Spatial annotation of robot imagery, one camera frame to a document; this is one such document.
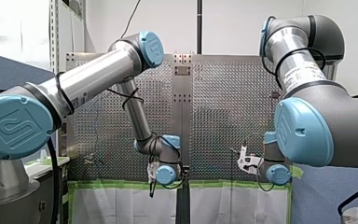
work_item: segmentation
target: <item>blue joint cap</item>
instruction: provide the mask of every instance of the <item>blue joint cap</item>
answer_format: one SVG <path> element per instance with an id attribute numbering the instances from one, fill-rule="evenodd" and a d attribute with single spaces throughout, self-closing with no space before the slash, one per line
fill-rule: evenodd
<path id="1" fill-rule="evenodd" d="M 139 153 L 144 154 L 141 149 L 139 148 L 138 142 L 136 141 L 136 139 L 133 141 L 133 148 L 135 148 L 136 150 L 138 150 Z"/>
<path id="2" fill-rule="evenodd" d="M 330 129 L 308 102 L 295 97 L 280 101 L 274 122 L 279 148 L 290 161 L 321 167 L 333 159 Z"/>
<path id="3" fill-rule="evenodd" d="M 35 99 L 0 96 L 0 160 L 16 160 L 35 153 L 48 141 L 53 119 Z"/>
<path id="4" fill-rule="evenodd" d="M 264 133 L 264 144 L 271 144 L 277 141 L 275 132 L 266 132 Z"/>
<path id="5" fill-rule="evenodd" d="M 276 164 L 267 169 L 267 179 L 274 185 L 285 185 L 290 181 L 290 171 L 284 165 Z"/>
<path id="6" fill-rule="evenodd" d="M 161 165 L 156 171 L 156 180 L 160 185 L 170 185 L 176 179 L 176 172 L 169 165 Z"/>
<path id="7" fill-rule="evenodd" d="M 170 147 L 171 145 L 176 149 L 180 149 L 180 137 L 178 135 L 171 135 L 171 134 L 163 134 L 162 143 L 165 146 Z"/>
<path id="8" fill-rule="evenodd" d="M 159 37 L 154 32 L 142 31 L 139 33 L 139 40 L 147 65 L 151 68 L 161 65 L 164 61 L 164 48 Z"/>

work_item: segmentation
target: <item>robotic arm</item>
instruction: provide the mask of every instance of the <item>robotic arm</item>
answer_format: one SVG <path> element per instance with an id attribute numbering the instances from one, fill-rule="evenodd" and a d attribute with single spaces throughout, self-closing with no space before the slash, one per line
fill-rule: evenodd
<path id="1" fill-rule="evenodd" d="M 17 159 L 35 153 L 62 126 L 66 116 L 117 84 L 134 131 L 135 147 L 160 158 L 153 177 L 162 185 L 170 185 L 181 174 L 180 139 L 153 135 L 142 103 L 134 98 L 137 93 L 133 79 L 159 66 L 163 59 L 159 38 L 153 32 L 141 32 L 118 40 L 108 53 L 92 62 L 42 84 L 26 83 L 0 93 L 0 160 L 18 163 Z M 23 170 L 22 164 L 16 169 Z"/>
<path id="2" fill-rule="evenodd" d="M 275 64 L 272 74 L 285 94 L 276 107 L 275 132 L 265 134 L 266 158 L 257 167 L 262 175 L 273 184 L 286 184 L 290 173 L 284 159 L 358 168 L 358 99 L 328 80 L 334 77 L 328 70 L 335 69 L 326 66 L 324 74 L 318 65 L 342 60 L 344 40 L 338 26 L 323 16 L 268 19 L 260 55 Z"/>

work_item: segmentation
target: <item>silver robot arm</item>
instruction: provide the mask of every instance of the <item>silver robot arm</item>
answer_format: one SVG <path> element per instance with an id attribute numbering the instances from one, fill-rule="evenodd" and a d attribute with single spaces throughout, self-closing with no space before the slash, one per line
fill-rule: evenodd
<path id="1" fill-rule="evenodd" d="M 260 54 L 277 67 L 272 74 L 285 94 L 276 107 L 275 132 L 266 133 L 267 142 L 277 147 L 265 148 L 265 154 L 275 155 L 278 163 L 286 158 L 315 167 L 358 168 L 358 99 L 329 80 L 332 77 L 319 66 L 343 58 L 344 39 L 338 26 L 323 16 L 268 19 Z M 287 168 L 276 168 L 264 175 L 272 183 L 287 183 Z"/>
<path id="2" fill-rule="evenodd" d="M 180 139 L 152 134 L 142 103 L 132 97 L 137 96 L 133 79 L 159 66 L 163 59 L 159 38 L 153 32 L 141 32 L 118 40 L 103 56 L 42 84 L 26 83 L 2 92 L 0 160 L 33 154 L 62 126 L 66 116 L 116 84 L 126 95 L 123 101 L 136 138 L 134 146 L 143 154 L 159 157 L 159 163 L 151 169 L 153 180 L 170 185 L 182 173 L 178 161 Z"/>

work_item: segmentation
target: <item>pegboard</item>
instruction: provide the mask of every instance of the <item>pegboard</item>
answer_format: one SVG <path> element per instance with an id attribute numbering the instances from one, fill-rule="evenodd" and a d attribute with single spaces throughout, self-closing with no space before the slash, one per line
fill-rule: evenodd
<path id="1" fill-rule="evenodd" d="M 67 68 L 98 56 L 68 53 Z M 163 65 L 135 81 L 152 131 L 182 135 L 191 179 L 255 178 L 238 169 L 230 149 L 239 150 L 249 134 L 272 130 L 278 99 L 271 93 L 278 88 L 258 57 L 166 55 Z M 262 142 L 261 135 L 250 137 L 249 150 L 261 154 Z M 120 98 L 103 92 L 68 118 L 69 178 L 146 180 L 147 157 L 132 144 Z"/>
<path id="2" fill-rule="evenodd" d="M 101 54 L 68 53 L 67 68 L 89 62 Z M 135 78 L 150 128 L 172 133 L 172 65 L 165 62 Z M 134 137 L 118 95 L 104 91 L 79 107 L 67 119 L 69 178 L 147 180 L 147 157 L 133 148 Z"/>
<path id="3" fill-rule="evenodd" d="M 193 179 L 255 179 L 238 169 L 238 155 L 263 155 L 263 133 L 273 131 L 279 99 L 274 78 L 254 56 L 199 56 L 193 63 L 190 169 Z"/>

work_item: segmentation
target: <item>vertical post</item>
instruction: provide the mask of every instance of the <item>vertical post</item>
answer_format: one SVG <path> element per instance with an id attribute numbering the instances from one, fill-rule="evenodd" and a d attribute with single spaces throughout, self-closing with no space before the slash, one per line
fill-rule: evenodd
<path id="1" fill-rule="evenodd" d="M 202 54 L 202 0 L 197 0 L 197 54 Z"/>

